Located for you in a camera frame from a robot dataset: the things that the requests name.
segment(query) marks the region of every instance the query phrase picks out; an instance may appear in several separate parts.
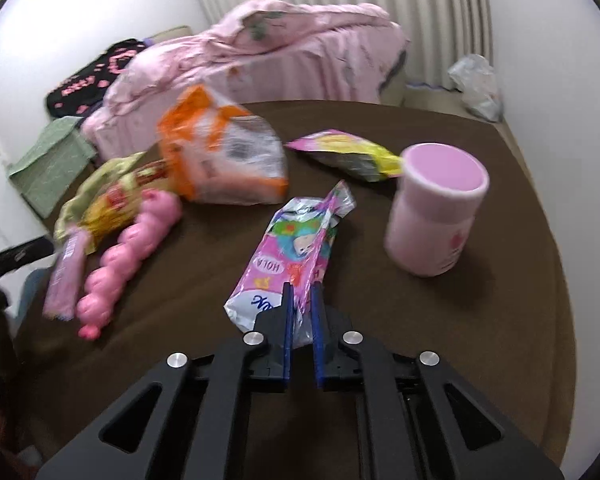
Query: table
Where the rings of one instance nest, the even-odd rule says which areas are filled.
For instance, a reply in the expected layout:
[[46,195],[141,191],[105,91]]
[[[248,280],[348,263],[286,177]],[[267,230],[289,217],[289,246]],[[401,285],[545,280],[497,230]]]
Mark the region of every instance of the table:
[[[575,381],[567,290],[536,194],[496,130],[446,114],[351,102],[249,108],[284,141],[338,128],[394,153],[416,142],[454,144],[485,165],[491,189],[462,257],[426,279],[396,267],[382,248],[395,183],[347,178],[358,207],[338,228],[326,301],[395,352],[444,356],[559,463]],[[147,158],[155,156],[154,148]],[[287,161],[289,197],[322,197],[343,177],[301,153],[287,152]],[[201,356],[236,335],[222,305],[277,208],[187,204],[94,343],[77,337],[76,320],[42,319],[39,293],[16,340],[25,362],[18,405],[46,457],[159,360],[174,351]],[[100,253],[112,243],[114,237]],[[90,257],[88,270],[96,261]],[[358,477],[353,399],[315,390],[311,358],[310,348],[294,353],[286,394],[253,399],[246,479]]]

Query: pink canister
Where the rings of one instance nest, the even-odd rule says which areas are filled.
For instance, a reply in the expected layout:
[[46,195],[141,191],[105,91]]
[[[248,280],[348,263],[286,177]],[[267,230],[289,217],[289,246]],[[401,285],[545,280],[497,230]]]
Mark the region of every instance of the pink canister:
[[402,169],[384,246],[409,272],[437,276],[456,264],[489,174],[469,153],[435,142],[404,150]]

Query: metal bolt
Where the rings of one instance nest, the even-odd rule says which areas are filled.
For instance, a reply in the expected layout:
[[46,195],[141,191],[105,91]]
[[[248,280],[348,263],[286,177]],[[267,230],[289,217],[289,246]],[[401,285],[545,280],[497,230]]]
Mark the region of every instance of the metal bolt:
[[260,332],[247,332],[242,340],[250,346],[257,346],[264,341],[264,336]]
[[188,360],[189,358],[186,355],[181,352],[176,352],[175,354],[171,354],[169,357],[167,357],[167,364],[171,368],[182,368],[185,364],[187,364]]
[[435,352],[423,352],[420,354],[420,362],[427,366],[435,366],[440,362],[440,356]]
[[349,330],[348,332],[342,334],[342,340],[350,345],[360,344],[362,343],[363,339],[364,338],[362,337],[362,334],[360,332],[356,332],[355,330]]

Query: pink snack package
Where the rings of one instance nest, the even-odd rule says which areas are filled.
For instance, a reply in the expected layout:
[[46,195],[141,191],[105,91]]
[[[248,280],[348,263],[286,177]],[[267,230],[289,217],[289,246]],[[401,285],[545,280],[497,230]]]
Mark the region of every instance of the pink snack package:
[[44,317],[64,321],[74,318],[74,308],[82,286],[86,249],[90,242],[91,234],[87,229],[74,228],[51,274],[42,308]]
[[294,346],[312,340],[308,297],[321,282],[339,220],[356,203],[344,181],[324,198],[294,198],[271,219],[262,241],[238,285],[224,304],[231,321],[243,332],[253,330],[259,312],[280,306],[282,286],[294,286]]

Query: pink bedding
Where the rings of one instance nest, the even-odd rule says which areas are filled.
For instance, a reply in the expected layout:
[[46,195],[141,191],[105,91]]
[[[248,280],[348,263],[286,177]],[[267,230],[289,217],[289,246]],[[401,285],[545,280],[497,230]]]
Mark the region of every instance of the pink bedding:
[[147,150],[185,88],[204,83],[237,103],[318,99],[377,103],[409,41],[372,4],[295,6],[250,0],[196,36],[141,52],[82,125],[104,159]]

